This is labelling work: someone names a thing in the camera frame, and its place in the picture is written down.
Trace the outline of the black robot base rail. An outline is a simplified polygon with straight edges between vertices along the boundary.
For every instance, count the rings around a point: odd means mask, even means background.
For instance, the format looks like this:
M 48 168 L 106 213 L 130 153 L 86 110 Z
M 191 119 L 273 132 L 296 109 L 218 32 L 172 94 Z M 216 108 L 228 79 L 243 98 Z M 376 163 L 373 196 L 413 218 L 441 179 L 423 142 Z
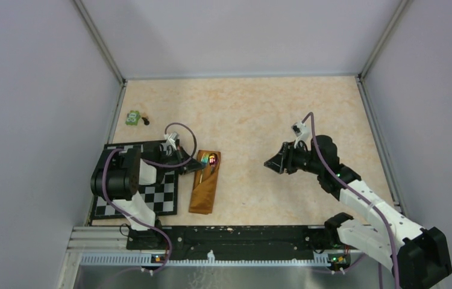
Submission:
M 348 266 L 354 249 L 323 226 L 164 226 L 129 230 L 126 248 L 169 253 L 171 261 L 314 261 Z

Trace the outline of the iridescent rainbow spoon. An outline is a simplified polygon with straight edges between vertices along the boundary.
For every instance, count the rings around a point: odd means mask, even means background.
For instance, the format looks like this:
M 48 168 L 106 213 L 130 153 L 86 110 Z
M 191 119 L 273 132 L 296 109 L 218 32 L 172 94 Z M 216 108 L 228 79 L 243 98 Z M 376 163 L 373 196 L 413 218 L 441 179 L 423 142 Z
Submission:
M 210 166 L 210 174 L 214 174 L 216 166 L 218 164 L 218 155 L 210 154 L 209 155 L 209 166 Z

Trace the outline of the brown satin napkin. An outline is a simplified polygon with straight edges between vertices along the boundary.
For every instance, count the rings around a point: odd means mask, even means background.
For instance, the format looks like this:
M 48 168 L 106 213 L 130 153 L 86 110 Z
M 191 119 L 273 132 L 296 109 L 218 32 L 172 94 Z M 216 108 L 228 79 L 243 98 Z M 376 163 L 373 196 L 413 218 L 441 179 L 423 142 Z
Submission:
M 219 151 L 198 151 L 198 161 L 201 161 L 203 154 L 217 154 L 218 164 L 216 166 L 214 174 L 210 174 L 209 164 L 205 168 L 202 183 L 199 183 L 199 177 L 201 170 L 195 173 L 193 181 L 193 189 L 190 197 L 188 212 L 194 214 L 211 214 L 213 212 L 213 206 L 216 196 L 216 188 L 218 183 L 218 174 L 221 165 L 221 153 Z

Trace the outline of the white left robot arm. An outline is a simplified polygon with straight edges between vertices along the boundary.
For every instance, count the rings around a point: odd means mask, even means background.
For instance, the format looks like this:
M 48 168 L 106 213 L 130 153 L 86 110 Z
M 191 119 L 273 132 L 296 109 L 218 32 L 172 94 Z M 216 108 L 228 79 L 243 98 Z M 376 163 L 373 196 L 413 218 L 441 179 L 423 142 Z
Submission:
M 178 177 L 204 168 L 174 141 L 153 140 L 104 146 L 90 179 L 107 213 L 125 217 L 150 249 L 161 246 L 160 213 L 175 211 Z

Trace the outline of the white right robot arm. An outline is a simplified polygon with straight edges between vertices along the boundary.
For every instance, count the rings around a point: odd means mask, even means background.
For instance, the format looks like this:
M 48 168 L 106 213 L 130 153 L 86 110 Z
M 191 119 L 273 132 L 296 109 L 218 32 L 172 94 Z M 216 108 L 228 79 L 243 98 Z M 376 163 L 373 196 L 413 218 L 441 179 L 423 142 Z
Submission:
M 264 166 L 278 174 L 299 170 L 316 175 L 320 187 L 360 214 L 347 213 L 325 223 L 324 241 L 332 248 L 355 247 L 388 269 L 397 288 L 432 288 L 452 274 L 445 234 L 409 220 L 381 198 L 361 176 L 342 164 L 327 135 L 315 135 L 304 122 L 292 125 L 296 139 L 284 142 Z

